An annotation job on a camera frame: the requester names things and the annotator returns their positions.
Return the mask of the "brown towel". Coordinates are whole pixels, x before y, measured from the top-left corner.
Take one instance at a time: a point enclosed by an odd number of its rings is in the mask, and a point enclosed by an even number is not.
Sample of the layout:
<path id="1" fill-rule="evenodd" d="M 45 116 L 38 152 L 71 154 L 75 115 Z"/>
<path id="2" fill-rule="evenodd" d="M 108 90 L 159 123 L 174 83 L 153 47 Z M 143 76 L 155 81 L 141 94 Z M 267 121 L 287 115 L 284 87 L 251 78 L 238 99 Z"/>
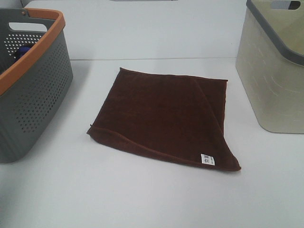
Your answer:
<path id="1" fill-rule="evenodd" d="M 88 135 L 156 160 L 239 171 L 224 138 L 227 81 L 121 68 Z"/>

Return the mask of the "blue cloth in basket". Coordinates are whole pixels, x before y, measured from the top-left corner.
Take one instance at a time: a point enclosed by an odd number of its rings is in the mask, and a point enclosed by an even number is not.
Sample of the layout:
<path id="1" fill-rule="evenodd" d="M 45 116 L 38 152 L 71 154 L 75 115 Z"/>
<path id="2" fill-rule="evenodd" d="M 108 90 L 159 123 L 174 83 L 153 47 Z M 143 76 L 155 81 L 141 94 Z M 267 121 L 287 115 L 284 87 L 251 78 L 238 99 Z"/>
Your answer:
<path id="1" fill-rule="evenodd" d="M 28 46 L 21 46 L 21 47 L 14 53 L 15 60 L 20 59 L 20 58 L 21 58 L 22 56 L 24 56 L 30 49 L 31 49 L 31 47 L 28 47 Z"/>

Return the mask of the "beige basket grey rim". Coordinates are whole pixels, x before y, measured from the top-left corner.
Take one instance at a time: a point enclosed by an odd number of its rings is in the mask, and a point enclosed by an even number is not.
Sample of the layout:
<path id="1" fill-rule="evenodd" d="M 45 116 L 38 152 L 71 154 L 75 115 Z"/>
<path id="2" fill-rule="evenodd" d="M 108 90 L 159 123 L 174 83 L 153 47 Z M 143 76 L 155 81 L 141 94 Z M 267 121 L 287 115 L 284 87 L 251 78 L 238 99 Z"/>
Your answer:
<path id="1" fill-rule="evenodd" d="M 262 128 L 304 131 L 304 3 L 246 2 L 236 69 Z"/>

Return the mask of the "grey perforated basket orange rim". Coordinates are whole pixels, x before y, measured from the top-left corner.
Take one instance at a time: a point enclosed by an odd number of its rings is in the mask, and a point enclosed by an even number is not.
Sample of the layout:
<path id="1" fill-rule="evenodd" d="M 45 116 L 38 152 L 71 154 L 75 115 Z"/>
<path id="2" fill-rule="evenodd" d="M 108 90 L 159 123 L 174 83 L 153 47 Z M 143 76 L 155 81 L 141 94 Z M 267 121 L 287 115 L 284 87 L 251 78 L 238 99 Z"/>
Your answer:
<path id="1" fill-rule="evenodd" d="M 48 126 L 73 80 L 63 13 L 0 10 L 0 161 L 24 157 Z M 31 49 L 20 59 L 14 53 Z"/>

